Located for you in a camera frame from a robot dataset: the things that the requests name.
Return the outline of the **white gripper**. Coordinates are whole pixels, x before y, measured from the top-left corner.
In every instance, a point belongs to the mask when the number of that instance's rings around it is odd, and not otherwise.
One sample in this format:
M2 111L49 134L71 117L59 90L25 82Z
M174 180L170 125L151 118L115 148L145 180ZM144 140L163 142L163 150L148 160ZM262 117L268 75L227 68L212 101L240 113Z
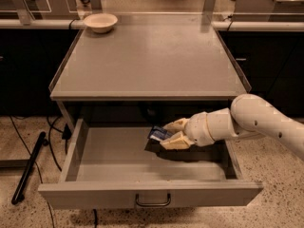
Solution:
M166 124L163 128L174 134L160 142L160 145L166 150L183 150L188 149L193 144L207 146L215 143L208 128L206 112L195 114L189 119L175 120Z

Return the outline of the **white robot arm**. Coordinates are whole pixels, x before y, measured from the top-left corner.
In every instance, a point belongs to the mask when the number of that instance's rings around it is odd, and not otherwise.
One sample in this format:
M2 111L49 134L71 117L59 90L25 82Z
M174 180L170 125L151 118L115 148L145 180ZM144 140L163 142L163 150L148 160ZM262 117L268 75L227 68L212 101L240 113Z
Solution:
M201 112L163 127L173 136L161 141L167 150L204 147L221 140L271 137L304 160L304 124L253 94L237 96L229 108Z

